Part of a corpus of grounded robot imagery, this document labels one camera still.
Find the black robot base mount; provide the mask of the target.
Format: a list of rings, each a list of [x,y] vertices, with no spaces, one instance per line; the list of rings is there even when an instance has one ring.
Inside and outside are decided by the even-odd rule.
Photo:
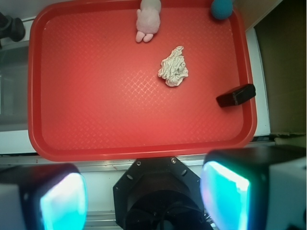
[[[200,178],[176,157],[137,159],[113,186],[124,230],[211,230]]]

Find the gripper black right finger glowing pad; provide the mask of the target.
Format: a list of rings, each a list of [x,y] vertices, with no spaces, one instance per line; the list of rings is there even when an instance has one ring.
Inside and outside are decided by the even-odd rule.
[[[220,230],[304,230],[307,150],[290,145],[213,150],[204,160],[200,193]]]

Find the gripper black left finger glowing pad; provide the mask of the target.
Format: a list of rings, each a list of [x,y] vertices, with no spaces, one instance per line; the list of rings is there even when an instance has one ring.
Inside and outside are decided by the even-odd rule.
[[[2,230],[82,230],[87,209],[86,182],[74,164],[0,170]]]

